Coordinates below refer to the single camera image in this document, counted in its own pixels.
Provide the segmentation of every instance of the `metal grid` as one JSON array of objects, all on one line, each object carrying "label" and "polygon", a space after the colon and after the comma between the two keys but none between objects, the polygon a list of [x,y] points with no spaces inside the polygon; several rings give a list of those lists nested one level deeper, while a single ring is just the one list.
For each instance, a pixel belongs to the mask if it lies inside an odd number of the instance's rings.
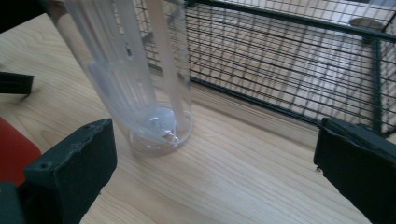
[{"label": "metal grid", "polygon": [[[158,68],[145,3],[133,1],[150,65]],[[386,135],[395,132],[395,11],[389,2],[199,0],[189,5],[192,81],[312,124],[336,117]],[[169,13],[172,33],[180,24],[172,25]],[[381,21],[384,32],[347,25],[360,16]]]}]

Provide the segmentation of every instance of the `red object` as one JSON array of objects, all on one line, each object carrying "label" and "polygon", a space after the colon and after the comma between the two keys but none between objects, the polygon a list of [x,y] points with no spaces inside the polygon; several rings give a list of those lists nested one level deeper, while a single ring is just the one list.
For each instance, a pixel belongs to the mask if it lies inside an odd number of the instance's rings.
[{"label": "red object", "polygon": [[0,181],[24,182],[23,168],[41,155],[29,139],[0,117]]}]

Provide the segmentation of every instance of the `wire cage bar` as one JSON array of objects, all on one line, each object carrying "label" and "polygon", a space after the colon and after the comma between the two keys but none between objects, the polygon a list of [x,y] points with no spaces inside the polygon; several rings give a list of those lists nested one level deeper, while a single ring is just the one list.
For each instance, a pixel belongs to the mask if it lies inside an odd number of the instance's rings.
[{"label": "wire cage bar", "polygon": [[[133,1],[155,68],[145,3]],[[335,117],[389,136],[396,132],[395,15],[395,0],[188,0],[191,80],[314,125]],[[182,26],[171,11],[167,19]]]}]

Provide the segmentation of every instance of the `clear plastic container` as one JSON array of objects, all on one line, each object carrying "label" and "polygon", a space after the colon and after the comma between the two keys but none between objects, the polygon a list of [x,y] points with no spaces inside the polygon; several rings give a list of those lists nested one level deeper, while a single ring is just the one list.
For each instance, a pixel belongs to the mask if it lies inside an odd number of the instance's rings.
[{"label": "clear plastic container", "polygon": [[133,152],[163,155],[191,134],[183,0],[42,0]]}]

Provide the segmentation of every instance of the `wooden surface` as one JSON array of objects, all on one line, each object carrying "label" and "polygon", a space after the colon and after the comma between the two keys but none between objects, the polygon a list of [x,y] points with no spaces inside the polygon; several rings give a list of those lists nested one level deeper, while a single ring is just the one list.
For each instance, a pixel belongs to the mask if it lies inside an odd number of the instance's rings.
[{"label": "wooden surface", "polygon": [[[0,34],[0,70],[35,75],[29,97],[0,95],[0,116],[43,152],[109,117],[47,15]],[[194,130],[175,153],[135,158],[116,128],[118,168],[82,223],[368,223],[315,171],[314,143],[302,140],[315,131],[192,95]]]}]

